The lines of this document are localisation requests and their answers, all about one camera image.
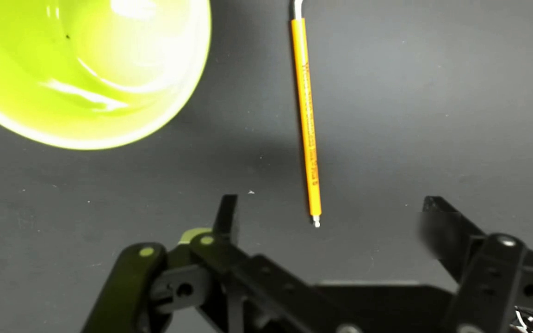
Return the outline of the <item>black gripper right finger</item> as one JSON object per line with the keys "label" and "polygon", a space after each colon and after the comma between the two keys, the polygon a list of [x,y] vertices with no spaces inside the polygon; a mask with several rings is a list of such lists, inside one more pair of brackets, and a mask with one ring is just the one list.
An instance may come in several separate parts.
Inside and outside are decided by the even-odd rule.
{"label": "black gripper right finger", "polygon": [[442,196],[423,198],[418,236],[458,284],[479,277],[486,235]]}

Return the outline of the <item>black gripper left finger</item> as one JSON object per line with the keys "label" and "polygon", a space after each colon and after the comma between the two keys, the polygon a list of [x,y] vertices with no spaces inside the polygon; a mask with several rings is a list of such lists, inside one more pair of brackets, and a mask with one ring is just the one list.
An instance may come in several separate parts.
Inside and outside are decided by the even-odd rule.
{"label": "black gripper left finger", "polygon": [[216,210],[216,218],[212,223],[212,231],[225,238],[227,242],[234,242],[238,238],[236,225],[236,196],[223,194]]}

